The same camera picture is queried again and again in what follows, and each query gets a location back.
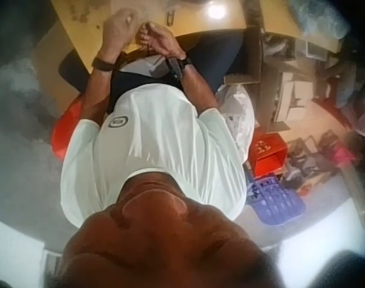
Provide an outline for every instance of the purple tray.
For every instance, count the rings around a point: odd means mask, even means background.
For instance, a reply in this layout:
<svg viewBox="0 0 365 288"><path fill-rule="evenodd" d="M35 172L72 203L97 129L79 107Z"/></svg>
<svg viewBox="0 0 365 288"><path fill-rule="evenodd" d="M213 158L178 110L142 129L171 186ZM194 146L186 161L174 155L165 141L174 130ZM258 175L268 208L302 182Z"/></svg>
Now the purple tray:
<svg viewBox="0 0 365 288"><path fill-rule="evenodd" d="M246 204L251 205L260 220L268 225L280 225L306 210L294 190L285 189L274 174L250 179Z"/></svg>

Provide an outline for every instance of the white t-shirt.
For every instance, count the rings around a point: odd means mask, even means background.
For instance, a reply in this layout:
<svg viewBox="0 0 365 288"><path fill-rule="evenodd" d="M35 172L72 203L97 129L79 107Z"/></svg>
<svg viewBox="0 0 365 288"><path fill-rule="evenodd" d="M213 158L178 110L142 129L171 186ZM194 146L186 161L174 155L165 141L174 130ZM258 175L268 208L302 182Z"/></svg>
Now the white t-shirt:
<svg viewBox="0 0 365 288"><path fill-rule="evenodd" d="M117 202L130 177L171 175L186 197L234 220L246 200L236 145L216 109L199 117L180 90L162 84L128 91L101 130L81 120L61 174L61 206L75 226Z"/></svg>

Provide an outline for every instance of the man's right hand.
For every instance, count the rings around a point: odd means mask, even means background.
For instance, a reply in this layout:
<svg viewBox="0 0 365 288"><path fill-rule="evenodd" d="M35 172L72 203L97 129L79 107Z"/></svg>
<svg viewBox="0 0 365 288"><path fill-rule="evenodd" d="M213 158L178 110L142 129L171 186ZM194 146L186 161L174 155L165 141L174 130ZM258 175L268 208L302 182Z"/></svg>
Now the man's right hand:
<svg viewBox="0 0 365 288"><path fill-rule="evenodd" d="M144 23L140 29L140 40L144 48L151 48L166 58L186 58L173 33L166 27L153 22Z"/></svg>

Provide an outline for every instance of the white plastic bag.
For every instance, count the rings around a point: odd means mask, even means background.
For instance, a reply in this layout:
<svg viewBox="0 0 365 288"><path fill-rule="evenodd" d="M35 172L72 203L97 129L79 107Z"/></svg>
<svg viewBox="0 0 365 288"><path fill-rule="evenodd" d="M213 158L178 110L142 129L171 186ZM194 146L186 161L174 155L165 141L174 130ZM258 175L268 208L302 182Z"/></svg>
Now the white plastic bag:
<svg viewBox="0 0 365 288"><path fill-rule="evenodd" d="M242 85L230 86L225 96L217 95L219 112L225 118L236 143L242 163L249 156L249 148L254 133L255 117L248 92Z"/></svg>

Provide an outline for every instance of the wooden desk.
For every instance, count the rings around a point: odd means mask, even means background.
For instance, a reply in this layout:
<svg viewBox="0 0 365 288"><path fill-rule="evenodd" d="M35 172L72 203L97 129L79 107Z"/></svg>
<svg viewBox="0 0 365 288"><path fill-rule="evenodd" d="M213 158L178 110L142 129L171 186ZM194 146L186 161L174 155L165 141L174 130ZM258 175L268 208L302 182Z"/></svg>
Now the wooden desk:
<svg viewBox="0 0 365 288"><path fill-rule="evenodd" d="M128 0L115 0L128 3ZM157 6L157 1L131 0L141 2L141 9L146 11L144 20L151 20L166 25L165 8ZM226 9L226 15L220 19L213 19L208 14L207 5L182 4L176 9L174 24L169 29L175 36L217 29L245 29L246 21L240 0L218 0L219 5ZM102 23L111 15L109 0L52 0L52 4L62 22L70 40L79 53L86 68L91 71L93 58L97 54L102 42ZM127 53L135 51L139 45L132 43Z"/></svg>
<svg viewBox="0 0 365 288"><path fill-rule="evenodd" d="M321 33L304 37L289 12L286 0L260 0L260 5L266 32L302 39L333 53L339 51L340 41L338 39L325 36Z"/></svg>

